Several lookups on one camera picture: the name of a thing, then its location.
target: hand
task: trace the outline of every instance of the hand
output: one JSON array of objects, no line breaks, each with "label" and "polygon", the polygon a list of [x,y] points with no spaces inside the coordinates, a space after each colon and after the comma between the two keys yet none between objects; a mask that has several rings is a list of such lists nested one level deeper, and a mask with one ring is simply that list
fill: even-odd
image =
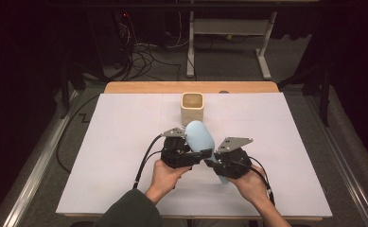
[{"label": "hand", "polygon": [[[252,167],[265,176],[261,167],[255,165],[252,165]],[[264,185],[260,176],[252,170],[238,179],[227,179],[237,187],[240,195],[253,205],[257,202],[269,199],[267,196],[266,185]]]},{"label": "hand", "polygon": [[[261,167],[254,165],[252,165],[252,167],[260,172],[263,177],[266,175]],[[287,221],[270,202],[267,196],[266,185],[264,185],[259,175],[250,170],[247,174],[238,179],[227,179],[237,187],[240,195],[256,208],[266,226],[290,227]]]},{"label": "hand", "polygon": [[192,166],[171,168],[163,161],[157,160],[154,162],[153,178],[146,196],[154,203],[165,196],[177,184],[178,179],[186,173]]}]

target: table leg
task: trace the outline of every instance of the table leg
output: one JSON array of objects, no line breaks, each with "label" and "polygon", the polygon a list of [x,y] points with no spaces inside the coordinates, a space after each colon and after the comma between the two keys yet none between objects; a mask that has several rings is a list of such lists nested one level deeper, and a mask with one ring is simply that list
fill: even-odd
[{"label": "table leg", "polygon": [[187,51],[187,63],[186,63],[186,76],[188,78],[193,78],[195,76],[195,49],[193,48],[194,34],[194,22],[195,13],[190,12],[190,26],[189,26],[189,49]]},{"label": "table leg", "polygon": [[274,27],[276,15],[277,15],[276,11],[272,12],[269,23],[266,27],[266,32],[264,33],[263,44],[260,49],[257,48],[255,50],[257,59],[259,61],[260,69],[263,74],[263,78],[265,80],[272,79],[272,75],[270,74],[270,70],[269,70],[269,67],[267,66],[266,59],[264,58],[264,53],[266,52],[267,44],[269,43],[270,36],[272,35],[272,28]]}]

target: white table surface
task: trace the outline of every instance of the white table surface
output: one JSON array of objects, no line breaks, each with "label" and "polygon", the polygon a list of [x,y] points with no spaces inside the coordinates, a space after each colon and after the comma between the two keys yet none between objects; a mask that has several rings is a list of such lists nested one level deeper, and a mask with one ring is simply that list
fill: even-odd
[{"label": "white table surface", "polygon": [[[181,127],[181,94],[100,96],[57,213],[103,214],[132,188],[151,141]],[[203,123],[216,147],[225,137],[249,137],[242,147],[266,168],[276,207],[287,218],[326,218],[332,213],[281,93],[204,94]],[[152,151],[163,147],[158,140]],[[154,155],[138,189],[149,187]],[[222,184],[204,162],[183,175],[157,208],[164,217],[258,217],[231,184]]]}]

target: cable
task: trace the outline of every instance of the cable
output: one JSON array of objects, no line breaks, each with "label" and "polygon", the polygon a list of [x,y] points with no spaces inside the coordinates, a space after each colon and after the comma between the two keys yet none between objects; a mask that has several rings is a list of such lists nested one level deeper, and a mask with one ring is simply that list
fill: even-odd
[{"label": "cable", "polygon": [[139,185],[139,181],[140,181],[140,177],[142,176],[142,171],[143,171],[143,168],[145,167],[145,164],[146,164],[146,161],[148,159],[148,155],[149,155],[149,152],[151,150],[151,148],[153,147],[153,145],[157,142],[158,139],[160,139],[162,136],[161,134],[157,135],[157,137],[154,138],[154,140],[151,142],[148,150],[146,151],[145,153],[145,156],[143,157],[143,160],[142,160],[142,163],[140,164],[140,167],[139,167],[139,170],[137,171],[137,174],[136,174],[136,178],[134,180],[134,184],[133,184],[133,188],[132,189],[135,189],[137,188],[137,185]]},{"label": "cable", "polygon": [[251,166],[248,166],[248,165],[245,165],[245,164],[242,164],[242,163],[240,163],[240,162],[237,162],[237,161],[234,161],[234,160],[231,160],[231,162],[232,163],[234,163],[234,164],[238,164],[238,165],[241,165],[241,166],[246,166],[246,167],[248,167],[251,171],[253,171],[255,174],[257,174],[259,177],[260,177],[260,179],[263,181],[263,184],[266,186],[266,189],[267,189],[267,193],[269,194],[269,199],[270,199],[270,201],[272,202],[272,204],[273,205],[275,205],[275,201],[274,201],[274,194],[272,193],[272,188],[271,188],[271,186],[270,186],[270,183],[269,183],[269,178],[267,177],[267,173],[266,173],[266,171],[265,171],[265,169],[264,169],[264,167],[263,166],[261,166],[262,167],[262,169],[263,169],[263,171],[264,171],[264,174],[265,174],[265,176],[266,176],[266,179],[265,179],[265,177],[263,176],[263,174],[261,174],[259,171],[257,171],[257,169],[255,169],[255,168],[253,168],[253,167],[251,167]]},{"label": "cable", "polygon": [[79,111],[84,107],[86,106],[90,101],[94,100],[95,98],[99,97],[101,94],[98,94],[98,95],[95,95],[91,98],[89,98],[89,100],[87,100],[86,102],[84,102],[79,108],[78,110],[71,116],[71,118],[69,119],[68,123],[66,123],[66,126],[64,128],[64,130],[62,131],[62,134],[60,136],[60,140],[57,144],[57,148],[56,148],[56,157],[57,157],[57,162],[58,164],[60,165],[60,167],[65,170],[67,173],[71,173],[71,170],[69,170],[67,167],[65,167],[65,165],[61,162],[61,159],[60,159],[60,144],[61,144],[61,141],[63,139],[63,136],[65,134],[65,132],[67,131],[69,125],[71,124],[72,120],[75,118],[75,116],[79,113]]},{"label": "cable", "polygon": [[83,72],[87,72],[89,74],[91,74],[93,77],[95,77],[96,79],[92,79],[89,78],[85,75],[83,75],[84,79],[88,80],[88,81],[92,81],[92,82],[111,82],[114,81],[114,79],[119,78],[124,76],[125,74],[128,74],[131,71],[131,61],[128,60],[127,63],[124,65],[124,67],[117,73],[115,73],[114,75],[110,76],[110,77],[106,77],[106,76],[100,76],[100,75],[96,75],[94,72],[92,72],[91,70],[89,70],[88,68],[86,68],[85,66],[83,66],[82,64],[80,64],[79,62],[75,62],[72,61],[72,63],[79,68],[81,71]]},{"label": "cable", "polygon": [[149,157],[146,159],[146,161],[145,161],[145,164],[148,162],[148,160],[150,159],[150,157],[151,156],[153,156],[154,154],[156,154],[156,153],[161,153],[161,150],[159,150],[159,151],[155,151],[155,152],[153,152],[151,155],[149,155]]},{"label": "cable", "polygon": [[254,161],[256,161],[259,165],[260,165],[260,167],[263,169],[263,171],[264,171],[264,174],[266,175],[266,180],[267,180],[267,182],[269,182],[269,177],[267,176],[267,172],[266,172],[266,169],[263,167],[263,165],[261,165],[261,163],[259,162],[259,161],[257,161],[255,158],[253,158],[253,157],[251,157],[251,156],[248,156],[250,159],[252,159],[252,160],[254,160]]},{"label": "cable", "polygon": [[175,45],[171,46],[171,47],[175,47],[178,46],[180,41],[181,41],[181,36],[182,36],[182,32],[183,32],[183,23],[182,23],[182,18],[181,18],[181,12],[178,11],[178,16],[180,18],[180,37],[178,38],[178,41]]},{"label": "cable", "polygon": [[168,45],[166,48],[176,48],[176,47],[181,47],[187,44],[189,44],[189,41],[186,41],[185,43],[179,44],[179,45]]},{"label": "cable", "polygon": [[195,77],[195,81],[198,81],[198,75],[196,74],[195,65],[192,63],[192,61],[189,59],[189,57],[186,57],[187,61],[192,65],[193,67],[193,76]]},{"label": "cable", "polygon": [[134,40],[135,40],[135,43],[137,44],[137,39],[136,39],[136,35],[135,35],[135,33],[134,33],[134,28],[133,28],[133,23],[132,23],[132,20],[131,20],[131,16],[128,14],[128,12],[126,12],[126,13],[127,13],[127,17],[128,17],[128,19],[129,19],[129,21],[130,21],[130,24],[131,24],[132,33],[133,33],[133,38],[134,38]]},{"label": "cable", "polygon": [[139,71],[139,72],[136,75],[134,75],[134,76],[132,76],[130,78],[128,78],[128,77],[124,78],[124,80],[132,80],[132,79],[139,78],[139,77],[141,77],[143,75],[146,75],[146,76],[148,76],[150,78],[163,81],[162,79],[158,79],[158,78],[156,78],[156,77],[148,74],[148,72],[150,71],[151,66],[152,66],[152,64],[153,64],[154,61],[156,61],[158,63],[161,63],[161,64],[164,64],[164,65],[177,66],[178,67],[178,70],[177,70],[177,78],[179,77],[179,74],[180,74],[180,71],[181,71],[181,65],[180,64],[178,64],[178,63],[167,63],[167,62],[163,62],[163,61],[157,60],[151,54],[151,50],[150,50],[151,44],[136,44],[135,46],[136,47],[144,46],[145,49],[144,50],[137,50],[136,52],[134,52],[133,54],[138,55],[140,57],[137,58],[137,59],[134,59],[132,62],[133,62],[133,64],[135,64],[137,61],[143,61],[144,65],[140,65],[140,66],[134,65],[133,68],[135,70]]}]

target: sleeve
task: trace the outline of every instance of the sleeve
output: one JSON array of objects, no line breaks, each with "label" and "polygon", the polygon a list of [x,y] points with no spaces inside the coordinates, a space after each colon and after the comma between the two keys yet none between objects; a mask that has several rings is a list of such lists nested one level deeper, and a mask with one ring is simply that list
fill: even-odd
[{"label": "sleeve", "polygon": [[127,192],[96,221],[94,227],[162,226],[155,205],[137,189]]}]

